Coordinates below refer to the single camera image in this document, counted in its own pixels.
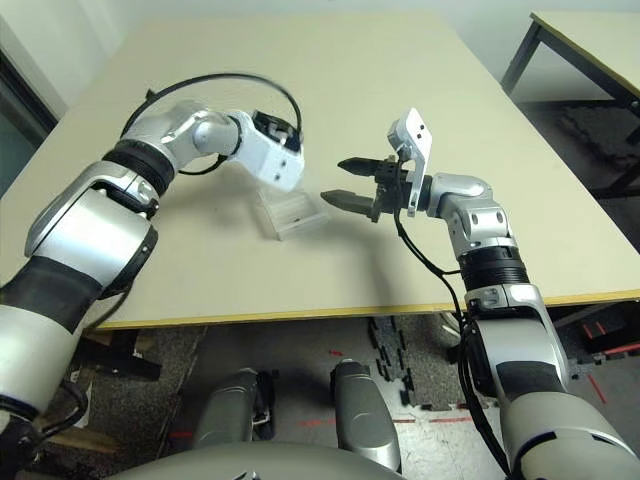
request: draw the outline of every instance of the table edge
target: table edge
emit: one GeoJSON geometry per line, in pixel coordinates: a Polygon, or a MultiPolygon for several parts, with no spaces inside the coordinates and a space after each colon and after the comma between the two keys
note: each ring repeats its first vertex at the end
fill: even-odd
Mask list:
{"type": "Polygon", "coordinates": [[[589,60],[591,63],[593,63],[596,67],[598,67],[599,69],[601,69],[602,71],[606,72],[607,75],[609,75],[610,77],[612,77],[613,79],[616,80],[616,82],[618,82],[620,85],[622,85],[624,88],[626,88],[627,90],[629,90],[632,94],[634,94],[637,97],[640,97],[640,86],[635,86],[634,84],[632,84],[629,80],[627,80],[625,77],[623,77],[622,75],[620,75],[618,72],[616,72],[615,70],[612,70],[609,66],[607,66],[606,64],[602,63],[599,59],[597,59],[596,57],[594,57],[591,53],[589,53],[587,50],[585,50],[584,48],[580,47],[580,45],[578,45],[577,43],[575,43],[574,41],[572,41],[570,38],[568,38],[565,34],[563,34],[560,30],[554,28],[551,24],[549,24],[546,20],[544,20],[544,18],[541,18],[536,12],[531,12],[529,14],[529,17],[531,17],[533,19],[533,21],[535,23],[537,23],[538,25],[540,25],[542,28],[544,28],[545,30],[547,30],[549,33],[551,33],[554,37],[558,38],[559,40],[563,41],[564,43],[566,43],[567,45],[569,45],[571,48],[573,48],[576,52],[578,52],[580,55],[582,55],[583,57],[585,57],[587,60],[589,60]]]}
{"type": "MultiPolygon", "coordinates": [[[[546,297],[547,306],[570,306],[590,303],[605,303],[626,300],[640,300],[640,289],[622,290],[618,292],[586,293],[580,295],[565,295],[546,297]]],[[[432,303],[425,305],[393,305],[353,308],[325,308],[314,310],[294,310],[274,313],[248,313],[236,315],[213,315],[203,317],[167,318],[162,320],[136,320],[105,322],[98,330],[122,330],[132,328],[176,327],[219,325],[225,323],[269,322],[279,320],[302,320],[327,317],[357,317],[373,315],[405,315],[434,312],[453,311],[451,303],[432,303]]]]}

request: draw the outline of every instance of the gray floor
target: gray floor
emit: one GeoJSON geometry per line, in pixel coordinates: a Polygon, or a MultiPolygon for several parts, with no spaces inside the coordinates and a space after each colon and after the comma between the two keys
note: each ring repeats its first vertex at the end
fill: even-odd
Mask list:
{"type": "MultiPolygon", "coordinates": [[[[588,187],[606,185],[624,168],[597,158],[563,129],[561,113],[535,112],[528,116],[588,187]]],[[[640,198],[608,200],[601,205],[640,250],[640,198]]],[[[156,330],[150,332],[157,336],[156,347],[146,356],[165,365],[160,382],[149,384],[106,377],[99,379],[94,388],[94,396],[100,400],[92,407],[90,427],[118,438],[124,445],[123,451],[115,456],[63,448],[51,451],[66,464],[79,461],[89,465],[100,477],[144,463],[164,452],[163,449],[183,450],[189,445],[189,436],[208,393],[227,374],[244,366],[275,370],[279,375],[276,440],[335,446],[329,372],[342,358],[352,357],[370,365],[392,417],[398,421],[396,428],[407,478],[502,478],[467,412],[457,409],[461,393],[455,369],[442,358],[449,342],[455,341],[443,333],[437,317],[418,320],[411,322],[411,328],[404,327],[411,332],[407,343],[409,348],[413,345],[416,351],[425,354],[408,357],[413,362],[416,392],[421,389],[419,403],[430,404],[432,410],[403,405],[400,391],[404,386],[400,380],[386,382],[377,373],[377,351],[367,335],[367,319],[209,327],[193,358],[191,348],[202,329],[156,330]],[[168,445],[162,442],[165,433],[168,445]]],[[[611,361],[588,357],[585,361],[580,352],[580,335],[579,325],[562,331],[577,375],[571,389],[600,409],[640,453],[640,357],[625,356],[611,361]]],[[[486,412],[499,437],[498,410],[489,403],[486,412]]]]}

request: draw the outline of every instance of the black table leg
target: black table leg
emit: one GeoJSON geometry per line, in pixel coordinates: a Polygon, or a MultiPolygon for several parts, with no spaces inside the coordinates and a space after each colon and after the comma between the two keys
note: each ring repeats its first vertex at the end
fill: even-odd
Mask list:
{"type": "Polygon", "coordinates": [[[535,53],[536,48],[538,48],[538,44],[540,43],[540,40],[538,39],[539,31],[540,25],[533,22],[522,40],[522,43],[518,47],[518,51],[513,57],[513,60],[511,60],[509,68],[507,68],[507,71],[502,77],[500,84],[507,95],[511,95],[513,88],[522,76],[522,72],[527,68],[531,57],[535,53]]]}
{"type": "Polygon", "coordinates": [[[625,139],[629,145],[637,145],[640,143],[640,127],[636,128],[633,132],[629,134],[629,136],[625,139]]]}
{"type": "Polygon", "coordinates": [[[100,365],[124,375],[158,380],[162,366],[133,355],[137,337],[137,330],[117,330],[113,332],[109,345],[81,337],[73,358],[80,363],[100,365]]]}
{"type": "Polygon", "coordinates": [[[608,187],[594,188],[589,191],[597,199],[638,196],[640,195],[640,186],[629,187],[638,177],[640,177],[640,160],[608,187]]]}
{"type": "Polygon", "coordinates": [[[640,340],[640,322],[630,321],[627,322],[625,328],[588,340],[585,348],[589,353],[598,353],[634,343],[638,340],[640,340]]]}

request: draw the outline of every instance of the white wall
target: white wall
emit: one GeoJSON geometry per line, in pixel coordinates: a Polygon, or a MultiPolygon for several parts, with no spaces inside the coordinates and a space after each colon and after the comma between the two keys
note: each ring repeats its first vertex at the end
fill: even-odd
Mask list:
{"type": "MultiPolygon", "coordinates": [[[[137,25],[154,17],[431,8],[499,79],[532,10],[640,11],[637,0],[0,0],[0,13],[67,105],[137,25]]],[[[517,99],[601,98],[553,52],[534,56],[517,99]]]]}

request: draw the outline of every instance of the beige tabletop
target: beige tabletop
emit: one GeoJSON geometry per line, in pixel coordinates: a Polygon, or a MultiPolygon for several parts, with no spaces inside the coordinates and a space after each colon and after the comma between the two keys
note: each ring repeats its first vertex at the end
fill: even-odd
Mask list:
{"type": "Polygon", "coordinates": [[[640,97],[640,13],[533,12],[531,18],[640,97]]]}
{"type": "MultiPolygon", "coordinates": [[[[267,75],[298,99],[307,191],[372,195],[372,180],[335,165],[355,155],[386,157],[390,123],[415,106],[433,133],[429,171],[475,175],[493,186],[549,304],[640,297],[640,256],[451,28],[428,12],[172,20],[138,30],[0,202],[1,280],[24,263],[39,210],[113,146],[147,88],[231,70],[267,75]]],[[[292,118],[277,93],[246,82],[202,84],[178,98],[292,118]]],[[[105,326],[451,308],[390,217],[374,225],[327,211],[324,229],[280,242],[265,228],[255,183],[241,168],[179,176],[154,218],[159,244],[105,326]]],[[[442,221],[418,214],[404,223],[436,264],[457,267],[442,221]]],[[[462,297],[462,282],[454,286],[462,297]]]]}

